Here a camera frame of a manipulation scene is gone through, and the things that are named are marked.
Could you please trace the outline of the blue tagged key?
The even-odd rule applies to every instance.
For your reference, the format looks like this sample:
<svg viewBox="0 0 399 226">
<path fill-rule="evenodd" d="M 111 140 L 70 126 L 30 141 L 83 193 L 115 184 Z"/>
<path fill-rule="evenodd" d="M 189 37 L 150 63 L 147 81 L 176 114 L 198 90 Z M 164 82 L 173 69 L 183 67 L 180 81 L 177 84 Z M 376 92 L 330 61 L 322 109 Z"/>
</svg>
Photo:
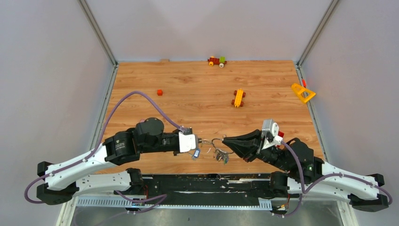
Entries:
<svg viewBox="0 0 399 226">
<path fill-rule="evenodd" d="M 201 149 L 199 149 L 199 148 L 195 149 L 194 152 L 191 153 L 192 160 L 194 160 L 194 161 L 197 160 L 199 158 L 200 152 L 201 152 Z"/>
</svg>

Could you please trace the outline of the keyring with colourful keys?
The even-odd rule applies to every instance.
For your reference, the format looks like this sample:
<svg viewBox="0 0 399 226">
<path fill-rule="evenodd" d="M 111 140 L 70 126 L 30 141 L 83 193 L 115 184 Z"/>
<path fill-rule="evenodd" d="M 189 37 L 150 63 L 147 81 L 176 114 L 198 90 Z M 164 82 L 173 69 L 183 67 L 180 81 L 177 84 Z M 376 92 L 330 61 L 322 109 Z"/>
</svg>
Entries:
<svg viewBox="0 0 399 226">
<path fill-rule="evenodd" d="M 230 155 L 233 154 L 233 151 L 225 151 L 219 147 L 216 146 L 215 141 L 224 141 L 224 139 L 227 138 L 226 135 L 223 135 L 222 138 L 213 138 L 211 140 L 209 139 L 202 139 L 202 138 L 198 138 L 198 142 L 200 144 L 200 146 L 203 145 L 210 145 L 211 148 L 214 149 L 214 155 L 213 158 L 217 161 L 217 162 L 222 162 L 223 165 L 227 164 L 229 162 L 230 159 Z"/>
</svg>

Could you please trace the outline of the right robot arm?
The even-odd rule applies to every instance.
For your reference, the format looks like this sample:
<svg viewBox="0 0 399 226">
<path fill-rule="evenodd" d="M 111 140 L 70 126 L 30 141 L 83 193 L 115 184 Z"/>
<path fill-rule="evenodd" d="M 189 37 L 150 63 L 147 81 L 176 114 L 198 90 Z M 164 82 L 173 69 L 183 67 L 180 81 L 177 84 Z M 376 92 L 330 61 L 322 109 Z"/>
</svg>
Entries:
<svg viewBox="0 0 399 226">
<path fill-rule="evenodd" d="M 365 212 L 377 212 L 392 204 L 392 196 L 383 189 L 383 175 L 362 176 L 340 169 L 314 156 L 314 150 L 299 138 L 285 142 L 283 136 L 280 131 L 256 129 L 245 135 L 224 137 L 222 143 L 245 162 L 259 159 L 278 168 L 270 174 L 268 189 L 272 197 L 336 198 Z"/>
</svg>

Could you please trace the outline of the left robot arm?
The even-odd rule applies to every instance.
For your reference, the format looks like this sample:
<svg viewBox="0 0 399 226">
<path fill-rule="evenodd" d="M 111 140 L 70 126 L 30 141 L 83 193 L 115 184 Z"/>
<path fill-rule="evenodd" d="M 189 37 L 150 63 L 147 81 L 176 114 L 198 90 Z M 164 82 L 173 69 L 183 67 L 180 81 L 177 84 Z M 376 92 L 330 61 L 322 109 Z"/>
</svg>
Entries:
<svg viewBox="0 0 399 226">
<path fill-rule="evenodd" d="M 191 128 L 164 132 L 160 119 L 148 118 L 69 161 L 39 163 L 37 174 L 44 182 L 37 186 L 36 197 L 47 205 L 58 205 L 82 194 L 101 191 L 144 194 L 147 186 L 140 169 L 128 168 L 114 174 L 98 174 L 98 171 L 138 161 L 144 153 L 173 152 L 177 155 L 197 147 L 198 137 Z"/>
</svg>

